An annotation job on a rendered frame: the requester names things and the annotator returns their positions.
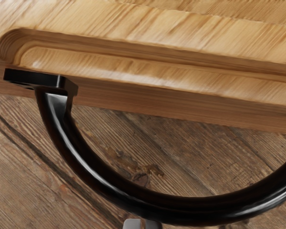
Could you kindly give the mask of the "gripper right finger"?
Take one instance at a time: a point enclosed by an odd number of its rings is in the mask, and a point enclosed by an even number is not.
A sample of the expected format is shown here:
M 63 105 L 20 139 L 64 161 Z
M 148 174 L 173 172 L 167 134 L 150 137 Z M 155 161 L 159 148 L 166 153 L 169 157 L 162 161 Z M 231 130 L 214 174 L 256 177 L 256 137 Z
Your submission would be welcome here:
M 162 229 L 162 224 L 160 222 L 146 220 L 145 229 Z

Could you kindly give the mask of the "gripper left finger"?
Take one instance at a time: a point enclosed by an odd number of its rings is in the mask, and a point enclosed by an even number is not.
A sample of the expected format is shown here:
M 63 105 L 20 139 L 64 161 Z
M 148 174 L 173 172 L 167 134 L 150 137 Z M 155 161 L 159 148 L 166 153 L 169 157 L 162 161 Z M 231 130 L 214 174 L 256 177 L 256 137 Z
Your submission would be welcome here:
M 126 219 L 123 223 L 123 229 L 141 229 L 141 220 Z

